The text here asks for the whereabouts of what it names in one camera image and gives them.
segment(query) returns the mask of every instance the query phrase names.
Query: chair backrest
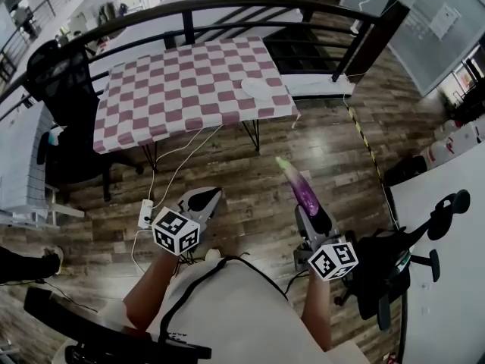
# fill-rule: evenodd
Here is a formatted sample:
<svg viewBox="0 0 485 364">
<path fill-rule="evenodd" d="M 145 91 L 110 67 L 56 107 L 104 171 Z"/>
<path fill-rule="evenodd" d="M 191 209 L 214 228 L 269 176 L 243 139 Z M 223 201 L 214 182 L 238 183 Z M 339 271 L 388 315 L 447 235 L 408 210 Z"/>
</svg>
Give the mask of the chair backrest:
<svg viewBox="0 0 485 364">
<path fill-rule="evenodd" d="M 83 47 L 60 49 L 54 40 L 41 45 L 27 62 L 27 78 L 27 89 L 45 103 L 57 124 L 94 129 L 99 100 Z"/>
</svg>

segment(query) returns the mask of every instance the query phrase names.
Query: sneaker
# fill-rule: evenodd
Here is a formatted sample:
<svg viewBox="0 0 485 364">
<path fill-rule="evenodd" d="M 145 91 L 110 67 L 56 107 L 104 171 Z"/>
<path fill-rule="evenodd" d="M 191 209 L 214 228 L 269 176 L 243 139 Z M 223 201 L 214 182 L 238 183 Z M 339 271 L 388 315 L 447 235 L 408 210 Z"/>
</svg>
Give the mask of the sneaker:
<svg viewBox="0 0 485 364">
<path fill-rule="evenodd" d="M 62 248 L 59 246 L 54 246 L 53 248 L 45 248 L 44 249 L 44 255 L 49 256 L 49 255 L 57 255 L 59 258 L 59 269 L 55 273 L 56 275 L 59 275 L 61 273 L 62 269 L 62 262 L 64 261 L 64 251 Z"/>
<path fill-rule="evenodd" d="M 210 248 L 205 254 L 205 261 L 210 262 L 211 260 L 219 260 L 221 258 L 221 251 L 216 248 Z"/>
</svg>

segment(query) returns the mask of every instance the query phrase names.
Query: black office chair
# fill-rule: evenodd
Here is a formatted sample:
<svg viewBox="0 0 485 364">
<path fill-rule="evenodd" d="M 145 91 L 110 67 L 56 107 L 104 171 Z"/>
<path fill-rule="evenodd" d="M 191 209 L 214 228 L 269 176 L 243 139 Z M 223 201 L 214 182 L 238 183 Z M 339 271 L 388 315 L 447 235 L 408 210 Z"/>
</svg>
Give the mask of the black office chair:
<svg viewBox="0 0 485 364">
<path fill-rule="evenodd" d="M 358 265 L 344 277 L 347 291 L 342 297 L 335 298 L 335 304 L 343 306 L 351 295 L 357 296 L 361 317 L 369 319 L 377 314 L 380 330 L 386 330 L 391 323 L 390 304 L 411 284 L 411 262 L 430 266 L 433 281 L 440 278 L 440 260 L 435 249 L 429 258 L 425 258 L 412 255 L 409 248 L 426 232 L 430 240 L 443 237 L 452 224 L 453 215 L 465 213 L 469 206 L 470 194 L 460 190 L 438 202 L 430 219 L 409 234 L 405 227 L 398 231 L 378 230 L 372 237 L 356 242 L 353 232 L 349 232 L 347 238 L 353 242 Z"/>
<path fill-rule="evenodd" d="M 43 101 L 55 122 L 64 127 L 58 146 L 47 146 L 46 174 L 52 184 L 75 184 L 102 174 L 105 201 L 109 193 L 109 170 L 113 163 L 136 168 L 116 152 L 100 155 L 92 149 L 99 99 L 92 87 L 88 58 L 83 47 L 58 48 L 52 40 L 41 45 L 27 62 L 27 90 Z"/>
</svg>

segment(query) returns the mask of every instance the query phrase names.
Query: person's arm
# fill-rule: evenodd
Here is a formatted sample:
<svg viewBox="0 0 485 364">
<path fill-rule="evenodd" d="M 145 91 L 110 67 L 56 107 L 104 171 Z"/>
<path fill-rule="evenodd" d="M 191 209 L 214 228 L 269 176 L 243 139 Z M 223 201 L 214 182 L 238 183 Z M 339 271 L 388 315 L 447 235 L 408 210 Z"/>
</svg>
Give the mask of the person's arm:
<svg viewBox="0 0 485 364">
<path fill-rule="evenodd" d="M 330 333 L 330 283 L 322 281 L 310 268 L 310 279 L 306 291 L 302 321 L 311 336 L 327 352 L 332 347 Z"/>
<path fill-rule="evenodd" d="M 137 329 L 145 331 L 160 311 L 178 259 L 178 256 L 161 250 L 150 268 L 123 300 L 127 317 Z"/>
</svg>

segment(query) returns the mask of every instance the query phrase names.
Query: wooden floor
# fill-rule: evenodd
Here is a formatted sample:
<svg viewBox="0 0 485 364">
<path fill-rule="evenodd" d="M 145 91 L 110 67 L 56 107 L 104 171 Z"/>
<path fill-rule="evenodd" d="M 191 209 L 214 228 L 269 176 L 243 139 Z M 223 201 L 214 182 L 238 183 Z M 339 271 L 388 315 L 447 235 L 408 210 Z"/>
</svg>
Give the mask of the wooden floor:
<svg viewBox="0 0 485 364">
<path fill-rule="evenodd" d="M 414 85 L 388 50 L 346 101 L 358 115 L 384 170 L 406 153 L 429 144 L 433 129 L 443 121 L 440 107 L 419 102 Z M 342 100 L 303 101 L 297 106 L 302 117 L 293 130 L 292 118 L 261 122 L 259 153 L 242 126 L 222 128 L 179 171 L 166 200 L 174 201 L 192 187 L 222 187 L 224 198 L 198 252 L 212 246 L 228 254 L 248 252 L 250 256 L 245 257 L 280 287 L 286 287 L 295 274 L 292 252 L 300 238 L 293 216 L 296 201 L 277 167 L 276 155 L 290 160 L 304 174 L 319 200 L 336 216 L 341 231 L 353 229 L 364 236 L 390 225 L 376 171 Z M 201 133 L 192 147 L 210 132 Z M 180 147 L 191 136 L 170 138 L 159 145 L 159 152 Z M 163 196 L 175 168 L 192 147 L 159 162 L 155 201 Z M 144 160 L 141 149 L 128 153 Z M 49 281 L 74 300 L 97 309 L 123 298 L 139 278 L 130 251 L 141 200 L 147 198 L 152 180 L 148 165 L 142 176 L 117 165 L 111 173 L 110 203 L 103 202 L 100 180 L 71 193 L 70 204 L 85 210 L 85 219 L 65 221 L 59 231 L 0 230 L 0 245 L 21 254 L 40 255 L 44 246 L 62 246 L 64 270 Z M 143 265 L 156 250 L 150 236 L 140 234 L 136 257 Z M 289 292 L 298 312 L 306 284 L 306 278 L 299 279 Z M 331 287 L 332 297 L 343 289 L 340 282 Z M 21 362 L 47 363 L 64 337 L 22 310 L 25 292 L 22 286 L 0 287 L 0 339 L 9 338 L 20 348 Z M 400 302 L 392 308 L 392 327 L 381 332 L 374 318 L 363 321 L 359 317 L 355 298 L 343 308 L 332 305 L 333 343 L 352 339 L 371 362 L 382 362 L 385 353 L 399 349 Z"/>
</svg>

